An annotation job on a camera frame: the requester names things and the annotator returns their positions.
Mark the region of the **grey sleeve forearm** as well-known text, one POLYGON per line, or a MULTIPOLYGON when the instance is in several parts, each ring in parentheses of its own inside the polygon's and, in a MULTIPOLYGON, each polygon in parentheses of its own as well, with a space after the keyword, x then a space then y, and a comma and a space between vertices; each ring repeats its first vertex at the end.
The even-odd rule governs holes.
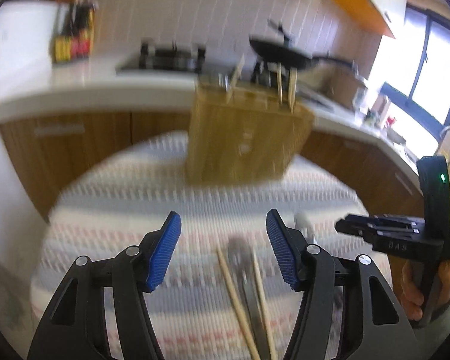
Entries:
POLYGON ((450 300, 436 311, 431 322, 414 330, 418 342, 417 359, 430 359, 450 334, 450 300))

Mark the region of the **person's right hand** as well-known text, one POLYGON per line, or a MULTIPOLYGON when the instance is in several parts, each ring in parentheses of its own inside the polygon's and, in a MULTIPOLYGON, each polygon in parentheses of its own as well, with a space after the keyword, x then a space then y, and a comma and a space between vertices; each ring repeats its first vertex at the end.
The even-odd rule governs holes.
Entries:
MULTIPOLYGON (((441 292, 436 302, 436 309, 440 309, 450 302, 450 262, 442 262, 438 277, 441 281, 441 292)), ((424 303, 424 295, 413 281, 413 268, 411 262, 407 261, 402 268, 401 274, 401 305, 412 321, 419 321, 423 317, 421 306, 424 303)))

